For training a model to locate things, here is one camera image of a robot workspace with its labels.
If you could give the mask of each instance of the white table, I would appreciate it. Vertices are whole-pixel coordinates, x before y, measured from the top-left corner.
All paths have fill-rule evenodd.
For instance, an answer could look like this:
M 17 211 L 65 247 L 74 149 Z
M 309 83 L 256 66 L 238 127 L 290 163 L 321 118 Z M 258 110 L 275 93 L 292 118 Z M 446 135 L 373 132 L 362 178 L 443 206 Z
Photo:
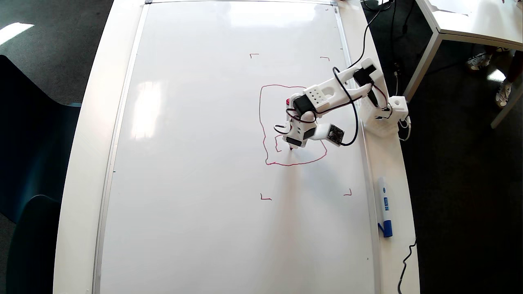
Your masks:
M 122 87 L 134 36 L 139 26 L 142 1 L 115 0 L 89 77 L 66 177 L 56 245 L 54 293 L 93 292 L 100 203 L 107 183 L 108 159 Z M 366 19 L 360 3 L 340 2 L 340 13 L 351 56 L 361 53 L 360 40 Z M 370 35 L 365 55 L 378 60 Z M 396 136 L 378 138 L 365 134 L 374 183 L 386 176 L 395 191 L 392 215 L 394 236 L 380 238 L 378 265 L 382 293 L 396 293 L 402 260 L 415 232 L 401 146 Z M 419 292 L 417 251 L 407 261 L 402 289 Z
M 448 11 L 452 6 L 434 6 L 430 0 L 416 2 L 433 33 L 403 94 L 407 101 L 414 96 L 443 40 L 523 50 L 522 14 L 514 0 L 505 0 L 504 4 L 501 0 L 448 0 L 461 13 Z M 513 91 L 508 105 L 492 122 L 492 128 L 497 127 L 520 97 L 521 86 Z

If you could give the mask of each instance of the robotic arm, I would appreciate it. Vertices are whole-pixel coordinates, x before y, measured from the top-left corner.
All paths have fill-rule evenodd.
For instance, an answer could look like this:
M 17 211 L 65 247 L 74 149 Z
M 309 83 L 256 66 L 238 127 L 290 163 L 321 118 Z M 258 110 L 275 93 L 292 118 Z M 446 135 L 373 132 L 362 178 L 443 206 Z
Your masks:
M 287 121 L 284 126 L 275 125 L 274 129 L 284 135 L 283 140 L 289 143 L 291 149 L 305 147 L 309 139 L 347 146 L 342 143 L 343 130 L 330 123 L 318 124 L 317 119 L 361 98 L 359 112 L 366 128 L 382 136 L 394 130 L 397 132 L 398 120 L 405 121 L 408 116 L 405 97 L 389 98 L 379 89 L 379 86 L 384 88 L 385 80 L 371 59 L 363 60 L 361 65 L 361 68 L 341 71 L 330 80 L 312 85 L 287 99 Z M 359 88 L 345 87 L 351 78 L 360 85 Z M 377 96 L 373 88 L 379 91 Z

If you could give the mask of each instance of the table leg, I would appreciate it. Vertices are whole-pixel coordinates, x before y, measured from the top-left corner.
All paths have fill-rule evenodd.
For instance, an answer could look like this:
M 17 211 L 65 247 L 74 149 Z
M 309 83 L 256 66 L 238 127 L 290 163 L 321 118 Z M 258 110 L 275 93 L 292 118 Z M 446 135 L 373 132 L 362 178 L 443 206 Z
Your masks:
M 523 89 L 521 88 L 521 84 L 519 84 L 519 87 L 516 89 L 516 91 L 512 92 L 512 95 L 508 100 L 508 104 L 505 107 L 503 107 L 501 112 L 492 121 L 491 128 L 495 129 L 498 126 L 498 124 L 507 116 L 508 112 L 517 104 L 518 100 L 521 98 L 522 95 Z
M 441 34 L 437 30 L 432 32 L 432 37 L 430 38 L 427 48 L 418 63 L 418 67 L 416 67 L 416 71 L 414 71 L 414 75 L 412 75 L 411 81 L 408 83 L 407 88 L 403 93 L 403 96 L 405 96 L 407 101 L 411 101 L 414 92 L 418 89 L 418 86 L 427 72 L 434 55 L 436 55 L 436 52 L 438 51 L 442 39 Z

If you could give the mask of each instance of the dark blue chair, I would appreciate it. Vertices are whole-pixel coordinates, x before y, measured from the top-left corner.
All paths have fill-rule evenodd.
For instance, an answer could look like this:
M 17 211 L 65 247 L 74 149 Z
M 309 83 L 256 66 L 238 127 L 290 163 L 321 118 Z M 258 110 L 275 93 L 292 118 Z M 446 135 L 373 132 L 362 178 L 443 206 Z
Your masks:
M 7 294 L 52 294 L 60 203 L 32 197 L 15 227 L 7 258 Z
M 0 55 L 0 213 L 12 222 L 34 195 L 61 202 L 79 112 Z

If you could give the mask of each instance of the marker pen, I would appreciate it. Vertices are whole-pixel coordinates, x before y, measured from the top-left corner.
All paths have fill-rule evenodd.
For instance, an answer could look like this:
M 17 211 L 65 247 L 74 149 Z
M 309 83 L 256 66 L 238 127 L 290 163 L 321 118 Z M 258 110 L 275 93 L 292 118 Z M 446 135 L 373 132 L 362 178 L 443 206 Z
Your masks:
M 378 227 L 383 232 L 383 236 L 385 238 L 392 236 L 392 222 L 390 219 L 390 205 L 389 205 L 389 197 L 387 195 L 386 190 L 386 184 L 385 184 L 385 178 L 380 177 L 378 179 L 378 190 L 380 193 L 380 202 L 381 202 L 381 210 L 383 212 L 383 226 L 381 226 L 380 223 L 378 223 Z

